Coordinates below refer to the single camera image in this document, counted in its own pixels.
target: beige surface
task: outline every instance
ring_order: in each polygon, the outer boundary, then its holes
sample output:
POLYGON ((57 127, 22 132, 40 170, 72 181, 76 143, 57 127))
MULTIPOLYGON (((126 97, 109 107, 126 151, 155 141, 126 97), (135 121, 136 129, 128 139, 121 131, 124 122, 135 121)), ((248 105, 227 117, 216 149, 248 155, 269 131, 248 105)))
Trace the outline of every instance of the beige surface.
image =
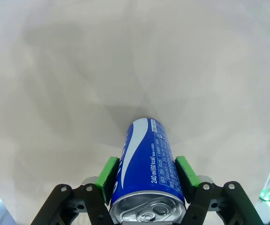
POLYGON ((98 175, 144 116, 198 174, 255 202, 270 169, 270 1, 0 0, 0 196, 18 223, 55 185, 98 175))

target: green gripper pad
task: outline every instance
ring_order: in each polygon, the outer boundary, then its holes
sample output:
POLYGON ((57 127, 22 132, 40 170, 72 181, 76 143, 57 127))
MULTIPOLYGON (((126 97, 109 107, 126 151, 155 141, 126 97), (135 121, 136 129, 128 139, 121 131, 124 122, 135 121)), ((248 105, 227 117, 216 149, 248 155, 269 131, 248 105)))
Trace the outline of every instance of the green gripper pad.
POLYGON ((195 174, 194 170, 191 168, 185 156, 178 156, 176 158, 176 162, 179 163, 183 171, 185 172, 188 180, 190 181, 191 186, 198 187, 201 183, 199 177, 195 174))
POLYGON ((95 185, 101 190, 104 202, 109 205, 119 167, 119 158, 110 157, 103 167, 95 185))

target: silver bolt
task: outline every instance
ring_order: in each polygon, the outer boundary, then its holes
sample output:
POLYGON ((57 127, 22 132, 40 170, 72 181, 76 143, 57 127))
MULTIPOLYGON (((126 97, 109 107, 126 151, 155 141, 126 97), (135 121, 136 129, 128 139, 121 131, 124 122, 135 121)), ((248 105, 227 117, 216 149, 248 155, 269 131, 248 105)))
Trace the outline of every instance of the silver bolt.
POLYGON ((92 191, 93 188, 92 188, 91 186, 88 186, 88 187, 86 188, 86 190, 87 190, 87 191, 92 191))
POLYGON ((205 190, 209 190, 210 186, 209 186, 209 184, 204 184, 204 186, 202 186, 202 188, 205 189, 205 190))
POLYGON ((234 188, 235 188, 235 185, 229 184, 229 189, 234 189, 234 188))

